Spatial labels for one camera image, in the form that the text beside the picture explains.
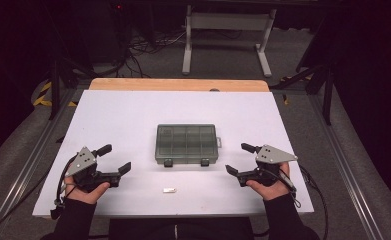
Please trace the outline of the person's lap dark clothing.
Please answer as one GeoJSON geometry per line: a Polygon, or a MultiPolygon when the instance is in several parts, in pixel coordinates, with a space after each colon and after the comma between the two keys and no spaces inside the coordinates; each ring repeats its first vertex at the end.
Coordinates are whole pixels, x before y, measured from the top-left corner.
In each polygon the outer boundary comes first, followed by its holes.
{"type": "Polygon", "coordinates": [[[109,240],[254,240],[247,217],[118,219],[109,240]]]}

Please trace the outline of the white metal stand frame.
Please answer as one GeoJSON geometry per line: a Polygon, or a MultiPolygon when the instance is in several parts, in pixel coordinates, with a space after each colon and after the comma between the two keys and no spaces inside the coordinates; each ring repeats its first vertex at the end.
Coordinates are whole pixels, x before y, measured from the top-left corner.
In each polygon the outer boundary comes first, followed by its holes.
{"type": "Polygon", "coordinates": [[[189,75],[192,58],[192,31],[202,30],[242,30],[261,31],[262,40],[255,45],[263,75],[272,76],[265,49],[272,31],[277,10],[272,9],[266,14],[240,13],[204,13],[195,12],[191,5],[186,7],[185,33],[186,42],[182,63],[182,74],[189,75]]]}

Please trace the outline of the white board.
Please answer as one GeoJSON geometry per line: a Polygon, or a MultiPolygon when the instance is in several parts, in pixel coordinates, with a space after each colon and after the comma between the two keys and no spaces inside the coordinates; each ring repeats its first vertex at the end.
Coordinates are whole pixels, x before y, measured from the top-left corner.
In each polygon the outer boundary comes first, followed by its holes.
{"type": "Polygon", "coordinates": [[[54,207],[57,184],[67,161],[82,147],[112,151],[98,160],[102,172],[132,168],[116,188],[99,200],[96,213],[106,217],[207,217],[261,215],[261,197],[239,185],[225,166],[239,171],[255,168],[253,154],[241,143],[292,146],[270,92],[177,92],[87,90],[58,151],[34,206],[36,217],[54,207]],[[165,168],[155,161],[159,124],[214,124],[221,140],[218,160],[202,167],[176,164],[165,168]],[[176,188],[176,193],[163,193],[176,188]]]}

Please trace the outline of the black stand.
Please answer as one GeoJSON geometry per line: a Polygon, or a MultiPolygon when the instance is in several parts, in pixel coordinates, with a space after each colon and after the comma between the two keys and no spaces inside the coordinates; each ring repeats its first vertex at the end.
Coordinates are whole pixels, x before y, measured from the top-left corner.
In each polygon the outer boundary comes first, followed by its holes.
{"type": "Polygon", "coordinates": [[[64,104],[61,103],[60,83],[63,83],[67,90],[76,89],[79,84],[77,73],[74,73],[74,70],[78,70],[84,77],[88,77],[89,79],[98,77],[98,74],[93,70],[90,70],[69,58],[55,57],[50,70],[52,96],[50,120],[53,120],[64,106],[64,104]]]}
{"type": "Polygon", "coordinates": [[[316,95],[321,88],[324,88],[324,96],[322,103],[322,116],[327,125],[331,125],[330,110],[334,83],[334,74],[330,65],[317,65],[312,68],[297,73],[294,76],[283,77],[276,85],[270,86],[271,90],[283,90],[302,79],[310,78],[305,85],[305,92],[308,95],[316,95]]]}

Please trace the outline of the yellow black floor tape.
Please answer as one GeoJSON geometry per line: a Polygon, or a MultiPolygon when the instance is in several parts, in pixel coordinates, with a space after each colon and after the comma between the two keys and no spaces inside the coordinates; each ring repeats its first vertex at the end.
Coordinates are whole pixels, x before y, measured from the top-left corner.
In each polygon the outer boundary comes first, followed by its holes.
{"type": "Polygon", "coordinates": [[[51,107],[53,105],[51,100],[46,100],[45,96],[48,93],[48,90],[51,88],[52,83],[50,81],[46,82],[43,87],[41,88],[39,95],[36,97],[35,101],[33,102],[34,106],[42,105],[42,106],[49,106],[51,107]]]}

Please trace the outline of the person's right hand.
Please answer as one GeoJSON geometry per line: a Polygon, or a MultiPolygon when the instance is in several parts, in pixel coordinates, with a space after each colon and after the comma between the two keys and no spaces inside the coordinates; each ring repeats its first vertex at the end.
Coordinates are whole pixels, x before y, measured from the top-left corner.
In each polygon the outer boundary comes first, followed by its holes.
{"type": "Polygon", "coordinates": [[[281,181],[276,181],[269,187],[264,186],[254,180],[248,180],[246,184],[256,193],[258,193],[265,201],[270,201],[289,193],[289,189],[281,181]]]}

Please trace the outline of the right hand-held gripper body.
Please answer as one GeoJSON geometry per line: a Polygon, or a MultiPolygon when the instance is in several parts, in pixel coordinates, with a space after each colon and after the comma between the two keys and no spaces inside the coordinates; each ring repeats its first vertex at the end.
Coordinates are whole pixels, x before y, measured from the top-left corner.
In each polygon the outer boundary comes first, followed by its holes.
{"type": "Polygon", "coordinates": [[[280,164],[296,161],[298,157],[270,145],[259,147],[261,150],[258,154],[255,153],[257,167],[252,171],[238,172],[239,184],[246,186],[248,180],[254,180],[264,186],[271,186],[276,181],[281,181],[286,186],[293,186],[290,177],[280,168],[280,164]]]}

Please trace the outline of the aluminium rail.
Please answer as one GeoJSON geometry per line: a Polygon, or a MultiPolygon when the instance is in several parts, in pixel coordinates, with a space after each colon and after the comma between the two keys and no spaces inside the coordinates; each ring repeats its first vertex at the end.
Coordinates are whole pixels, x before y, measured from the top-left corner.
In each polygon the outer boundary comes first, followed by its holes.
{"type": "Polygon", "coordinates": [[[322,114],[322,105],[316,95],[308,96],[309,102],[313,111],[318,118],[318,121],[323,129],[323,132],[328,140],[331,150],[335,155],[335,164],[340,172],[340,175],[347,188],[348,194],[354,205],[354,208],[359,216],[363,228],[369,240],[384,240],[383,235],[378,227],[378,224],[372,214],[372,211],[365,199],[362,189],[360,188],[354,173],[352,172],[346,155],[343,152],[341,144],[335,134],[333,128],[327,124],[322,114]]]}
{"type": "Polygon", "coordinates": [[[32,215],[83,91],[66,90],[56,116],[38,105],[0,148],[0,240],[38,240],[53,230],[32,215]]]}

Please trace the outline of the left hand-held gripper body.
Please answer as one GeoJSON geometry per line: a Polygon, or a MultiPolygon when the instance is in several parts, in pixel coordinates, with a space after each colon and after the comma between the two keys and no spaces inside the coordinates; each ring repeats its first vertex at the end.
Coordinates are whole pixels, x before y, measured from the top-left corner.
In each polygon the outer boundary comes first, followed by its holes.
{"type": "Polygon", "coordinates": [[[108,182],[111,187],[118,187],[120,175],[118,172],[102,173],[97,170],[96,150],[84,146],[69,163],[66,177],[72,177],[75,184],[87,192],[93,191],[100,184],[108,182]]]}

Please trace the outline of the person's left hand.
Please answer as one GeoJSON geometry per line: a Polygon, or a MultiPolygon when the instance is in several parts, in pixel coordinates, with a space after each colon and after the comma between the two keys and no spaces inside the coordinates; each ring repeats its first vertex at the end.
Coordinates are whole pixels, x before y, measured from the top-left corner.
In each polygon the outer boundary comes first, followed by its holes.
{"type": "Polygon", "coordinates": [[[109,189],[108,182],[100,184],[91,192],[85,192],[77,187],[72,177],[66,177],[65,183],[65,197],[68,199],[77,200],[86,204],[94,205],[101,198],[101,196],[109,189]]]}

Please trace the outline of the wooden table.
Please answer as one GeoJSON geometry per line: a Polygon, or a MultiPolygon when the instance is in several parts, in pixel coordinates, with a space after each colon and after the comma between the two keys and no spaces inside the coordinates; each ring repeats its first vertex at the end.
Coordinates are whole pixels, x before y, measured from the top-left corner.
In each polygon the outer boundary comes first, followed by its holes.
{"type": "Polygon", "coordinates": [[[263,80],[96,78],[90,90],[269,92],[263,80]]]}

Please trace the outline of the grey clear compartment storage box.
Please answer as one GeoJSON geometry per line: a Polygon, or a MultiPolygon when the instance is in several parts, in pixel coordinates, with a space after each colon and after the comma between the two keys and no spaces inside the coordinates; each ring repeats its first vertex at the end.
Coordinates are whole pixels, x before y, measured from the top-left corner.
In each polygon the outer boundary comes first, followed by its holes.
{"type": "Polygon", "coordinates": [[[159,124],[155,160],[164,167],[198,164],[207,167],[218,160],[219,140],[214,124],[159,124]]]}

